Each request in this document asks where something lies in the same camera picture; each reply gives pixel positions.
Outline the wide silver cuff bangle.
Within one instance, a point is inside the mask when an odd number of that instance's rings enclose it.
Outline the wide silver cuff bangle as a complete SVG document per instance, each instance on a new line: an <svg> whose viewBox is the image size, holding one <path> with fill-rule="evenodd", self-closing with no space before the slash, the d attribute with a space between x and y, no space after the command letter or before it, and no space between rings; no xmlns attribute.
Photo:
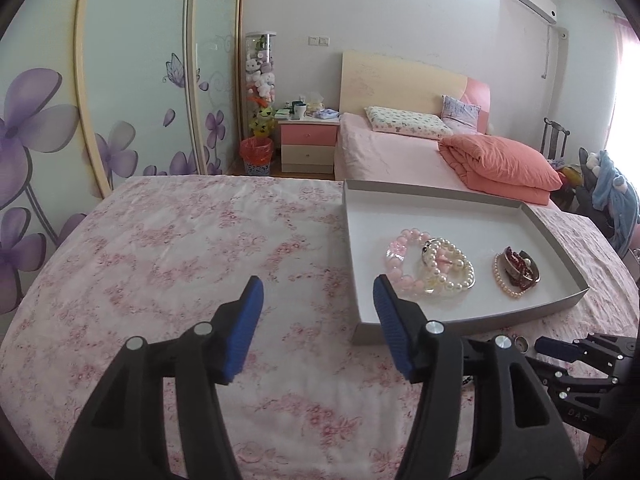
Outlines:
<svg viewBox="0 0 640 480"><path fill-rule="evenodd" d="M502 253L506 275L513 285L521 289L535 286L540 280L540 272L534 259L525 250L516 252L507 247Z"/></svg>

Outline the grey shallow cardboard tray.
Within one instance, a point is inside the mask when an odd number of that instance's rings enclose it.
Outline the grey shallow cardboard tray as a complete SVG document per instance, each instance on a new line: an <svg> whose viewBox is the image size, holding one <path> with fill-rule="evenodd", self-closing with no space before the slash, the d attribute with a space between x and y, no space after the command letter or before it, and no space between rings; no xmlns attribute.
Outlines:
<svg viewBox="0 0 640 480"><path fill-rule="evenodd" d="M348 180L343 188L357 324L354 344L384 337L373 282L461 335L487 333L574 307L589 286L541 210L517 200L444 188ZM513 285L502 253L525 250L540 272Z"/></svg>

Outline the blue plush garment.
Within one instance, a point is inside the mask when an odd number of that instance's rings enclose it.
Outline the blue plush garment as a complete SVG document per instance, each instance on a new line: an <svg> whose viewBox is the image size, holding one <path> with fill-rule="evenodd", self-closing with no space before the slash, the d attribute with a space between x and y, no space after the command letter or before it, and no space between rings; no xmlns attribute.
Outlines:
<svg viewBox="0 0 640 480"><path fill-rule="evenodd" d="M578 152L582 185L576 188L578 214L589 218L621 256L639 224L639 196L607 151Z"/></svg>

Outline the floral pink bed sheet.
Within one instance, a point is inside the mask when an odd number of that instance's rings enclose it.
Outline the floral pink bed sheet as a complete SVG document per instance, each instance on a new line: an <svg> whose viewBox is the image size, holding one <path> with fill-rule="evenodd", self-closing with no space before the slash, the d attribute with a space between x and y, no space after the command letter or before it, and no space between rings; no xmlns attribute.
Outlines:
<svg viewBox="0 0 640 480"><path fill-rule="evenodd" d="M390 479L420 389L390 350L354 344L344 183L138 177L88 215L30 286L1 346L1 405L43 476L131 337L160 342L210 320L251 276L264 308L242 372L218 391L247 479ZM586 218L533 206L585 278L574 307L475 334L633 335L634 279Z"/></svg>

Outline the folded salmon duvet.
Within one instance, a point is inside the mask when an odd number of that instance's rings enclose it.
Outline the folded salmon duvet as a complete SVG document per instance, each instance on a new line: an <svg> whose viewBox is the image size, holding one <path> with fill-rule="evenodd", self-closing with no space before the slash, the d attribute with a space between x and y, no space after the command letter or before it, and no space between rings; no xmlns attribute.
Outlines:
<svg viewBox="0 0 640 480"><path fill-rule="evenodd" d="M562 180L543 154L502 136L453 134L438 141L439 155L472 191L547 206Z"/></svg>

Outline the dark wooden chair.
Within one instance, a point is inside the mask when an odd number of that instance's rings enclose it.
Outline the dark wooden chair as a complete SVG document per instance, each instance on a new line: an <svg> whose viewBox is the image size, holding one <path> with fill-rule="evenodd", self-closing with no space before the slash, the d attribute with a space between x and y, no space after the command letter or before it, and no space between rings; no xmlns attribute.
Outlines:
<svg viewBox="0 0 640 480"><path fill-rule="evenodd" d="M545 117L540 144L541 154L550 160L563 158L569 136L570 130L564 128L558 122Z"/></svg>

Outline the pink curtain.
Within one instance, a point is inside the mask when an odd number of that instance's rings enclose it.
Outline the pink curtain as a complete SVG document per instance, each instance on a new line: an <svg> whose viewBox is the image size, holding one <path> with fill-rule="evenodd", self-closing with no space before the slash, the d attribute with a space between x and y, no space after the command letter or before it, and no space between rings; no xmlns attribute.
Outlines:
<svg viewBox="0 0 640 480"><path fill-rule="evenodd" d="M615 18L617 64L608 148L619 160L639 149L639 38L624 18Z"/></svg>

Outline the small purple print pillow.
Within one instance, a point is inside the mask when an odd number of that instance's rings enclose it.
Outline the small purple print pillow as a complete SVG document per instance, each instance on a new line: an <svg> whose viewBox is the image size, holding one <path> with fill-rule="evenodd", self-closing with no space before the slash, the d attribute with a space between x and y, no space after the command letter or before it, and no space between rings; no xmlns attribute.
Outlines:
<svg viewBox="0 0 640 480"><path fill-rule="evenodd" d="M443 96L440 118L445 124L451 122L455 126L477 131L481 111L482 109L476 104L465 103L452 96Z"/></svg>

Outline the pink bed mattress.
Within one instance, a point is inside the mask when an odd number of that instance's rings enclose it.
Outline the pink bed mattress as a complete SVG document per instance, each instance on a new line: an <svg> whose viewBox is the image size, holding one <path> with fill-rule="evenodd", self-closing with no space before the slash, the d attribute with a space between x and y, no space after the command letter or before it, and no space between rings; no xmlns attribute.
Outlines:
<svg viewBox="0 0 640 480"><path fill-rule="evenodd" d="M366 118L346 113L334 152L335 177L472 191L439 155L438 141L376 132Z"/></svg>

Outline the red lined waste basket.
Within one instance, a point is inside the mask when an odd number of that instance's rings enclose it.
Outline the red lined waste basket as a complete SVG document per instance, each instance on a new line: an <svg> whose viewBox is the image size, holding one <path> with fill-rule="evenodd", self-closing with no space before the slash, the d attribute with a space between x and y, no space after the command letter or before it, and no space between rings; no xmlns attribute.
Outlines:
<svg viewBox="0 0 640 480"><path fill-rule="evenodd" d="M245 173L251 177L269 177L274 144L270 138L252 136L240 143Z"/></svg>

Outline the pink bedside table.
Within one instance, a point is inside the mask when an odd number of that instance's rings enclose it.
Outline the pink bedside table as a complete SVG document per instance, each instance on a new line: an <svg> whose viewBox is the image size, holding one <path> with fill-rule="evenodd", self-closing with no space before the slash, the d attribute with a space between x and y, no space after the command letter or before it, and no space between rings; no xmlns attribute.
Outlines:
<svg viewBox="0 0 640 480"><path fill-rule="evenodd" d="M338 119L280 120L280 162L284 174L334 174Z"/></svg>

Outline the beige pink headboard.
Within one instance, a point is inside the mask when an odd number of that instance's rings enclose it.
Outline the beige pink headboard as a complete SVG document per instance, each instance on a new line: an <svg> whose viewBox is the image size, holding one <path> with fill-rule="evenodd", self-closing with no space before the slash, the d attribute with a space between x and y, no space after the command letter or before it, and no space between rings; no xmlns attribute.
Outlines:
<svg viewBox="0 0 640 480"><path fill-rule="evenodd" d="M366 107L382 106L438 115L444 96L479 106L477 130L488 131L490 89L484 82L388 55L354 50L342 54L341 113L362 116Z"/></svg>

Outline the white mug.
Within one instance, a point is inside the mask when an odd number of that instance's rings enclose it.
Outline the white mug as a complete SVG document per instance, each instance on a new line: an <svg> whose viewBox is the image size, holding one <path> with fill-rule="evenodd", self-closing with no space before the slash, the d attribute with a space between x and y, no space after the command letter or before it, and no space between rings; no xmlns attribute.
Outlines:
<svg viewBox="0 0 640 480"><path fill-rule="evenodd" d="M305 103L296 103L294 105L294 119L303 120L306 115L307 105Z"/></svg>

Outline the sliding wardrobe with flowers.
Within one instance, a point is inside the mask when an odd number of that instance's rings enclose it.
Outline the sliding wardrobe with flowers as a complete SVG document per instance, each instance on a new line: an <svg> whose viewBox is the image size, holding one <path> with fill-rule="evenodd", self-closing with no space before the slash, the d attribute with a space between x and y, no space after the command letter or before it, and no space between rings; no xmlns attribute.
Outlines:
<svg viewBox="0 0 640 480"><path fill-rule="evenodd" d="M1 310L134 176L224 174L240 0L1 0Z"/></svg>

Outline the clear tube of plush toys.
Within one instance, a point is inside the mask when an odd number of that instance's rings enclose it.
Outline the clear tube of plush toys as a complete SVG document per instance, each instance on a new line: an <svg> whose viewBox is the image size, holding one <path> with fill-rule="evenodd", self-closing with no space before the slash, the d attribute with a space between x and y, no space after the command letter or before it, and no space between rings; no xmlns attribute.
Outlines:
<svg viewBox="0 0 640 480"><path fill-rule="evenodd" d="M275 32L249 32L245 38L246 133L256 138L271 136L276 120L276 74L272 44Z"/></svg>

